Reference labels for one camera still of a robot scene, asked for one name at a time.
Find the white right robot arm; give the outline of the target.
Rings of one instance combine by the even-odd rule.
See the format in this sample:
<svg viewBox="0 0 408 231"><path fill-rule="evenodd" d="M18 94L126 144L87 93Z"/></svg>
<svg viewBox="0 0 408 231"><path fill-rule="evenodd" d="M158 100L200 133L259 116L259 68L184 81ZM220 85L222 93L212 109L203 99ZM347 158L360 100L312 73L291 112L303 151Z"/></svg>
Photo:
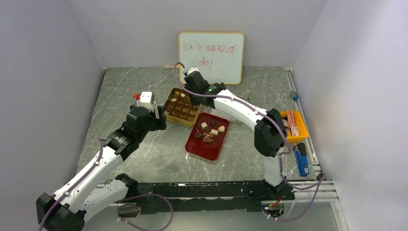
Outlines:
<svg viewBox="0 0 408 231"><path fill-rule="evenodd" d="M264 187L267 198L275 200L283 193L284 180L281 156L284 154L287 132L280 112L256 107L234 95L223 84L209 84L196 67L183 71L184 89L193 104L202 104L225 112L243 122L254 132L254 146L263 156Z"/></svg>

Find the gold chocolate tin box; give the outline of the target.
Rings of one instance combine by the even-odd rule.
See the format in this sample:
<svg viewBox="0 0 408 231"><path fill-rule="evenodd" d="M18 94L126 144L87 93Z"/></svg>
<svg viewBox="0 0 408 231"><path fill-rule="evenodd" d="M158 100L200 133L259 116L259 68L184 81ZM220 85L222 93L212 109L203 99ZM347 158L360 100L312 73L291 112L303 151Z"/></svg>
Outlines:
<svg viewBox="0 0 408 231"><path fill-rule="evenodd" d="M202 105L192 105L189 95L186 91L179 88L173 88L163 106L166 115L166 121L176 123L182 126L192 128L202 112Z"/></svg>

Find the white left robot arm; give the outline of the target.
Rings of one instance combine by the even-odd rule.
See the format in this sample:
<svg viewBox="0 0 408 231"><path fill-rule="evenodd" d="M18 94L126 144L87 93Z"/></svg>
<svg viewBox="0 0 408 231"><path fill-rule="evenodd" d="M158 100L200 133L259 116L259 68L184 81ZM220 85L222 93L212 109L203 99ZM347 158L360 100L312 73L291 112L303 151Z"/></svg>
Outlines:
<svg viewBox="0 0 408 231"><path fill-rule="evenodd" d="M38 229L80 231L90 218L111 203L134 201L138 182L125 173L103 188L97 186L138 149L148 132L165 129L162 106L156 109L131 106L122 126L99 140L99 151L77 175L51 195L43 193L36 200Z"/></svg>

